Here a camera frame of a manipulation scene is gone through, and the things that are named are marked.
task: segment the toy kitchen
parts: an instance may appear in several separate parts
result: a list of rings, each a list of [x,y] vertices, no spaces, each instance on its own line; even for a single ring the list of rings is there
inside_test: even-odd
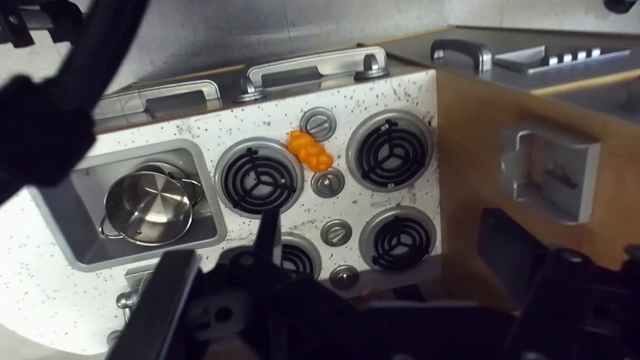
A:
[[[208,271],[255,242],[270,208],[283,212],[281,266],[336,294],[441,276],[434,70],[363,45],[129,88],[94,116],[99,142],[68,180],[2,208],[9,238],[41,238],[10,249],[14,277],[42,294],[25,301],[65,303],[18,305],[13,327],[72,324],[41,334],[48,345],[104,352],[126,320],[122,294],[163,252],[197,247]],[[35,208],[37,224],[20,216]]]

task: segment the countertop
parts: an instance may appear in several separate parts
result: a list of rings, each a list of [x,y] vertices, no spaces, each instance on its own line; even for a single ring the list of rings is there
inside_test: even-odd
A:
[[[205,154],[208,154],[212,147],[217,147],[217,144],[222,144],[221,135],[233,135],[217,134],[217,121],[222,116],[238,118],[238,126],[255,126],[247,120],[256,118],[256,124],[264,126],[266,135],[283,135],[284,139],[286,132],[296,126],[303,116],[298,112],[291,112],[291,107],[300,107],[300,103],[330,106],[338,118],[374,113],[387,107],[402,107],[416,112],[419,116],[429,116],[422,113],[425,107],[430,106],[433,112],[437,112],[434,84],[434,72],[422,70],[401,78],[292,95],[286,100],[276,100],[278,103],[262,102],[174,121],[158,121],[133,130],[103,134],[88,155],[145,144],[158,144],[174,137],[192,139],[202,147]],[[266,124],[266,113],[284,118],[283,126],[281,121],[278,126]],[[217,157],[206,155],[206,159],[211,174],[215,174]],[[394,192],[389,193],[389,197],[394,202],[416,197],[415,192],[409,192],[411,189]],[[351,195],[363,195],[361,203],[373,202],[373,193],[364,188]],[[437,212],[434,220],[441,224],[441,209],[430,208],[430,212]],[[296,226],[305,224],[284,217],[284,230]],[[233,239],[233,244],[241,244],[242,239],[248,238],[238,235]],[[202,253],[202,270],[211,270],[217,264],[224,244],[198,249]],[[136,262],[99,271],[72,270],[63,256],[51,228],[42,220],[30,189],[22,189],[0,208],[0,324],[51,347],[77,354],[107,352],[107,334],[122,327],[125,324],[125,316],[117,308],[117,295],[122,289],[129,289],[125,277],[126,270],[155,262],[157,259]]]
[[[632,48],[632,53],[627,58],[610,58],[600,61],[564,65],[533,76],[525,76],[519,72],[504,70],[500,65],[493,65],[493,72],[479,76],[489,81],[496,81],[508,88],[526,90],[526,92],[542,92],[566,81],[583,81],[593,80],[616,72],[630,72],[640,68],[640,39],[634,35],[607,35],[607,33],[576,33],[576,31],[534,31],[534,30],[489,30],[489,28],[450,28],[443,31],[430,31],[425,35],[402,37],[394,41],[384,41],[390,56],[399,56],[402,59],[411,59],[425,65],[449,68],[469,76],[477,76],[472,70],[471,58],[459,56],[455,52],[446,53],[443,63],[430,61],[430,45],[441,37],[456,37],[481,41],[494,56],[504,52],[514,52],[533,45],[548,45],[555,50],[569,48]]]

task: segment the cooking pot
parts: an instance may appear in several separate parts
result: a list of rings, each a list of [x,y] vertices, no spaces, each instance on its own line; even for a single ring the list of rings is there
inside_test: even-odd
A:
[[[151,162],[110,186],[99,231],[141,245],[165,245],[189,231],[200,197],[202,188],[197,180],[187,178],[177,165]]]

